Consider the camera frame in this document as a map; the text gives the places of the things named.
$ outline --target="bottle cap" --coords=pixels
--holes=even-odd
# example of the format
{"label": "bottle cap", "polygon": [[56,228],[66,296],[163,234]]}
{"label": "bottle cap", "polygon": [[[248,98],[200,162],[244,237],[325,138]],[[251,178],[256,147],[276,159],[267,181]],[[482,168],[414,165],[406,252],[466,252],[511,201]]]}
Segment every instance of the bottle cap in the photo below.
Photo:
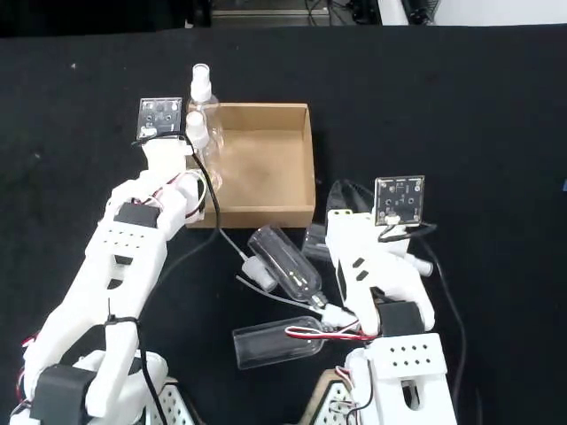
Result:
{"label": "bottle cap", "polygon": [[209,74],[210,70],[207,65],[196,64],[195,66],[193,66],[191,99],[193,99],[195,102],[206,102],[213,95]]}
{"label": "bottle cap", "polygon": [[203,149],[209,143],[209,133],[206,131],[205,117],[201,112],[193,111],[185,119],[185,134],[195,149]]}

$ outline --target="circuit board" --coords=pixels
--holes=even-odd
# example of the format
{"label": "circuit board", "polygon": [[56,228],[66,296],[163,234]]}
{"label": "circuit board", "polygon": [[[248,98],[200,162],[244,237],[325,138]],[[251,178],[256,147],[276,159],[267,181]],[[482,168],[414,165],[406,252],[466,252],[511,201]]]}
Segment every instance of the circuit board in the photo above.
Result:
{"label": "circuit board", "polygon": [[180,97],[141,99],[136,140],[180,131],[182,101]]}
{"label": "circuit board", "polygon": [[377,178],[374,193],[376,225],[421,223],[424,180],[422,175]]}

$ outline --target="black table surface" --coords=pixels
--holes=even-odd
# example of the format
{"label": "black table surface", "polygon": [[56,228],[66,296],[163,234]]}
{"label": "black table surface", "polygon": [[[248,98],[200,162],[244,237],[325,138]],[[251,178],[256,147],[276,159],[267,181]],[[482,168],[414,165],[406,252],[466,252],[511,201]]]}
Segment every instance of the black table surface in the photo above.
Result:
{"label": "black table surface", "polygon": [[[431,244],[468,330],[462,423],[475,423],[476,388],[485,423],[564,422],[566,39],[567,27],[357,27],[0,41],[0,412],[16,403],[19,342],[65,295],[110,190],[144,168],[130,147],[140,97],[186,96],[206,62],[223,101],[309,104],[316,219],[338,178],[425,174]],[[207,232],[180,232],[169,258]],[[251,233],[231,232],[243,246]],[[146,339],[207,422],[297,421],[352,346],[238,371],[232,329],[303,314],[243,288],[238,268],[222,240],[185,262],[147,306]],[[426,288],[451,383],[458,330],[437,279]]]}

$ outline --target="plastic bottle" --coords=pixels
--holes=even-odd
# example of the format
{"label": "plastic bottle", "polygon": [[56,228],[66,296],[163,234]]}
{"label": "plastic bottle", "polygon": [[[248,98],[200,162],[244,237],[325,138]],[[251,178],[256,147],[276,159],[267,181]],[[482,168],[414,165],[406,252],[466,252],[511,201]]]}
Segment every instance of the plastic bottle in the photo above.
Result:
{"label": "plastic bottle", "polygon": [[190,90],[191,100],[187,104],[187,113],[198,111],[205,114],[209,135],[221,150],[224,147],[224,132],[219,115],[219,99],[211,88],[210,69],[205,64],[193,66],[193,80]]}
{"label": "plastic bottle", "polygon": [[[187,114],[185,134],[193,144],[198,158],[209,174],[213,189],[218,190],[222,185],[219,147],[216,143],[213,143],[209,136],[205,115],[202,112],[193,111]],[[191,157],[188,157],[187,161],[188,168],[199,170],[198,165]]]}

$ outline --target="cardboard box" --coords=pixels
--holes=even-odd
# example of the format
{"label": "cardboard box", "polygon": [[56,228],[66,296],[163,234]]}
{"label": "cardboard box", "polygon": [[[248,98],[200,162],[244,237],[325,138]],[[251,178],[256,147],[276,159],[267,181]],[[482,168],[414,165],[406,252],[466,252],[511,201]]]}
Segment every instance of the cardboard box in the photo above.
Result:
{"label": "cardboard box", "polygon": [[[304,228],[315,210],[311,123],[306,104],[222,104],[225,145],[217,194],[224,228]],[[214,227],[209,201],[203,221]]]}

